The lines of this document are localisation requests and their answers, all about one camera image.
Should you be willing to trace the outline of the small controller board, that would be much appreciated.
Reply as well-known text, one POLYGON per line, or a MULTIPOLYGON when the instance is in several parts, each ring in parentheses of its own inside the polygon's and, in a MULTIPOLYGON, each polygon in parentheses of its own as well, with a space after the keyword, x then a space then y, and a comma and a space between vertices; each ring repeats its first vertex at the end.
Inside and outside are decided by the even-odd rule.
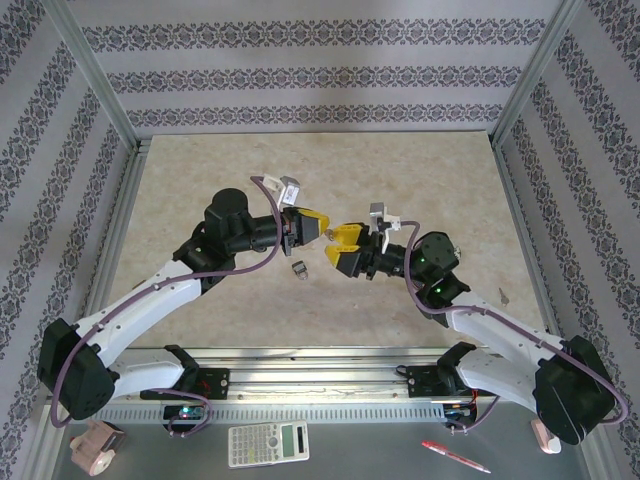
POLYGON ((199 421, 206 416, 203 405, 167 405, 163 410, 163 420, 199 421))
POLYGON ((455 421, 474 422, 478 416, 475 403, 445 403, 443 407, 445 416, 455 421))

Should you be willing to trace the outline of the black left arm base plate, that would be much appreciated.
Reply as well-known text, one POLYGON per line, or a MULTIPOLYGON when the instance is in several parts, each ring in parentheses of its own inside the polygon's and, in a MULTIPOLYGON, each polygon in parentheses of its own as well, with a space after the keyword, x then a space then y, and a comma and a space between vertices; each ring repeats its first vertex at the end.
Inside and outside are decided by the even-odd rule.
POLYGON ((225 400, 230 383, 230 370, 225 368, 199 368, 198 371, 185 372, 172 390, 178 394, 162 394, 152 390, 140 392, 143 400, 169 400, 185 398, 184 393, 199 395, 209 400, 225 400))

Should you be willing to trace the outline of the aluminium side rail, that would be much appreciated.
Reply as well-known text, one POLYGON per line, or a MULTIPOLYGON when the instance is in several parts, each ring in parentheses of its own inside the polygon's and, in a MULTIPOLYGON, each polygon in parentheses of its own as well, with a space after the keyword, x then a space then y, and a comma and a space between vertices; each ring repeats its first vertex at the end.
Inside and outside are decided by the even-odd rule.
POLYGON ((543 270, 540 268, 540 264, 538 262, 537 250, 530 237, 527 218, 525 212, 522 210, 522 205, 520 202, 520 197, 518 196, 517 189, 514 186, 502 152, 499 149, 495 148, 492 149, 492 152, 494 154, 498 173, 505 190, 507 202, 509 204, 511 215, 515 224, 516 232, 523 252, 523 257, 527 266, 529 277, 531 279, 534 294, 538 302, 543 323, 549 333, 563 337, 564 332, 557 322, 557 311, 554 307, 553 299, 549 295, 547 283, 543 275, 543 270))
POLYGON ((102 238, 96 268, 81 307, 81 318, 102 310, 108 305, 151 142, 150 138, 143 139, 126 162, 108 216, 107 229, 102 238))

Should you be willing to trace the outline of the red pen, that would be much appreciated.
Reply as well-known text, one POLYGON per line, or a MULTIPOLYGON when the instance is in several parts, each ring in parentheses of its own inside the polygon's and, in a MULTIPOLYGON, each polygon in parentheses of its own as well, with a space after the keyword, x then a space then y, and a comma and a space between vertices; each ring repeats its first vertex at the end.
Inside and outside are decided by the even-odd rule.
POLYGON ((444 445, 441 445, 439 443, 436 442, 432 442, 432 441, 422 441, 421 442, 422 446, 432 452, 435 452, 439 455, 442 455, 450 460, 456 461, 462 465, 465 465, 469 468, 472 468, 476 471, 485 473, 485 474, 490 474, 491 471, 486 468, 485 466, 483 466, 482 464, 475 462, 471 459, 468 459, 462 455, 459 455, 457 453, 452 452, 451 450, 449 450, 447 447, 445 447, 444 445))

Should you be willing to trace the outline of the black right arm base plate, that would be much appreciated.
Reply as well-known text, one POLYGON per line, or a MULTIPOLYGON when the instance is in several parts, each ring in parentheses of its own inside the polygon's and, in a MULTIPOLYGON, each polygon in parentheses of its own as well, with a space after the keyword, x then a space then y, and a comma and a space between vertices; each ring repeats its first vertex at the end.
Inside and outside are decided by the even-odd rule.
POLYGON ((437 364, 396 367, 396 373, 406 380, 408 395, 414 397, 470 397, 469 387, 453 367, 437 364))

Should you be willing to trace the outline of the aluminium mounting rail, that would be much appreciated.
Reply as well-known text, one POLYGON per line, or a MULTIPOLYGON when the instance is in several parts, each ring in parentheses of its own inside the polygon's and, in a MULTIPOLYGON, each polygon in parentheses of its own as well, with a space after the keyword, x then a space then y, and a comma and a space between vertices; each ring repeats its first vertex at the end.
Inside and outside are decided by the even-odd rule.
MULTIPOLYGON (((396 373, 391 354, 368 356, 350 351, 282 351, 257 356, 249 351, 219 358, 210 351, 187 351, 178 345, 160 349, 108 351, 98 344, 81 348, 62 340, 43 345, 37 366, 38 379, 75 420, 96 414, 109 402, 138 396, 143 390, 178 394, 171 387, 185 372, 199 368, 230 370, 228 399, 240 390, 262 396, 344 396, 348 391, 381 389, 399 384, 408 391, 406 380, 396 373)), ((185 398, 158 401, 200 402, 209 400, 184 393, 185 398)))

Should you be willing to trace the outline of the aluminium frame post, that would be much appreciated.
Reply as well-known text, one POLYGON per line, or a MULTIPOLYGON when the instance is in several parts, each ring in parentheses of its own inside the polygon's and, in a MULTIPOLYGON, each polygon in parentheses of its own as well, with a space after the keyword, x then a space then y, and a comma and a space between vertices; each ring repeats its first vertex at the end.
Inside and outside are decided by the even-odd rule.
POLYGON ((121 140, 129 150, 137 149, 140 139, 68 6, 67 0, 40 0, 40 2, 105 109, 121 140))
POLYGON ((524 109, 531 92, 583 3, 584 0, 561 0, 549 19, 540 41, 525 65, 513 92, 510 94, 499 119, 489 135, 490 144, 494 150, 497 150, 504 143, 506 136, 524 109))

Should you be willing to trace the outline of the small pink white dispenser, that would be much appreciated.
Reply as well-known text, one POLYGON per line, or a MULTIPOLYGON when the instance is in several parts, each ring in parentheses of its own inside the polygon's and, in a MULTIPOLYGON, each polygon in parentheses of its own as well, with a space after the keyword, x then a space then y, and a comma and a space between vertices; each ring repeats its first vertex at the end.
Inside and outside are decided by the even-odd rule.
POLYGON ((545 454, 555 455, 562 450, 560 439, 550 432, 540 419, 531 421, 531 428, 539 448, 545 454))

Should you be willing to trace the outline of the pink tape dispenser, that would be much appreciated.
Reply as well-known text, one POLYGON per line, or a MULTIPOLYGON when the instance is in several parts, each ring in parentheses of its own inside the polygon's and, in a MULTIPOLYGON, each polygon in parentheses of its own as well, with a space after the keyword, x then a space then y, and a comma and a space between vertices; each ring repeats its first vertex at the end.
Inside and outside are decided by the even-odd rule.
POLYGON ((103 473, 122 446, 126 433, 104 421, 87 421, 87 430, 70 441, 71 461, 89 476, 103 473))

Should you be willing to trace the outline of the white grey calculator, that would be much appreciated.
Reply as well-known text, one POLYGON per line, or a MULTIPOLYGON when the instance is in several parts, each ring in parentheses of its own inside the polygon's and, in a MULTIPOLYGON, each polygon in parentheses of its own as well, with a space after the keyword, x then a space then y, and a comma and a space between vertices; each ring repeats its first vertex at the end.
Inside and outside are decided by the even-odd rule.
POLYGON ((239 469, 307 461, 309 447, 304 420, 230 427, 228 466, 239 469))

